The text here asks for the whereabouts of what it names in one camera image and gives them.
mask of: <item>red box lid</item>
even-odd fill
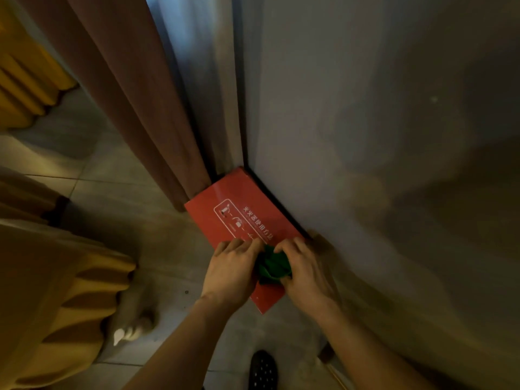
[[[262,238],[271,246],[301,234],[262,193],[243,168],[237,168],[185,204],[213,248],[233,238]],[[256,284],[251,299],[263,314],[283,297],[280,285]]]

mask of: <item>tile floor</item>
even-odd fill
[[[0,135],[0,165],[68,196],[63,227],[104,242],[139,262],[121,294],[114,330],[142,310],[159,317],[152,333],[117,347],[107,340],[88,370],[56,390],[120,389],[186,316],[200,295],[212,249],[187,214],[179,214],[117,131],[77,89],[34,126]],[[206,390],[245,389],[251,355],[266,349],[280,388],[337,388],[317,362],[319,329],[287,299],[261,315],[248,301],[226,326],[205,379]]]

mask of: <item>green object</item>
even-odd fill
[[[255,270],[260,284],[280,284],[280,278],[292,275],[291,265],[283,252],[275,253],[275,248],[265,245],[255,262]]]

